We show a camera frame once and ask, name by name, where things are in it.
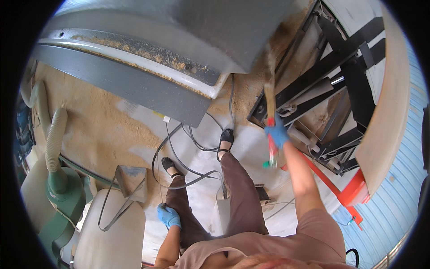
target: metal siding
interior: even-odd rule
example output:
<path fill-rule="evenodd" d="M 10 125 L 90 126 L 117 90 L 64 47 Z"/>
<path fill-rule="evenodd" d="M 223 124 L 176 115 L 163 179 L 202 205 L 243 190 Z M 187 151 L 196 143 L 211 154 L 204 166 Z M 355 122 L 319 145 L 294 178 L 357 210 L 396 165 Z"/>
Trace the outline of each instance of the metal siding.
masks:
<path fill-rule="evenodd" d="M 427 175 L 423 169 L 421 125 L 423 108 L 427 105 L 427 88 L 416 55 L 406 41 L 409 57 L 411 95 L 405 134 L 394 162 L 381 186 L 366 204 L 355 208 L 363 217 L 360 231 L 354 223 L 339 225 L 346 250 L 359 252 L 360 268 L 372 268 L 405 235 L 417 216 L 421 184 Z M 339 207 L 333 218 L 346 224 L 351 215 Z M 348 254 L 347 263 L 354 265 L 355 256 Z"/>

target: blue latex glove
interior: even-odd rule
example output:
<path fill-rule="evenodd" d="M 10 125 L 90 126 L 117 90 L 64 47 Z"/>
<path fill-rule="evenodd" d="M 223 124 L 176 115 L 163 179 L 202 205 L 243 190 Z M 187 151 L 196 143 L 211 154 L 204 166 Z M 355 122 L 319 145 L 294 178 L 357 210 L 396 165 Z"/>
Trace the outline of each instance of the blue latex glove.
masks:
<path fill-rule="evenodd" d="M 287 135 L 287 129 L 284 127 L 284 123 L 282 122 L 282 119 L 278 113 L 276 113 L 275 115 L 275 127 L 267 126 L 264 128 L 264 131 L 266 132 L 267 136 L 269 134 L 272 136 L 276 147 L 278 147 L 279 149 L 282 149 L 284 143 L 290 140 Z"/>
<path fill-rule="evenodd" d="M 166 225 L 168 229 L 172 225 L 178 225 L 180 229 L 181 227 L 181 219 L 179 218 L 178 213 L 171 207 L 166 206 L 165 203 L 161 203 L 157 207 L 157 215 L 158 219 Z"/>

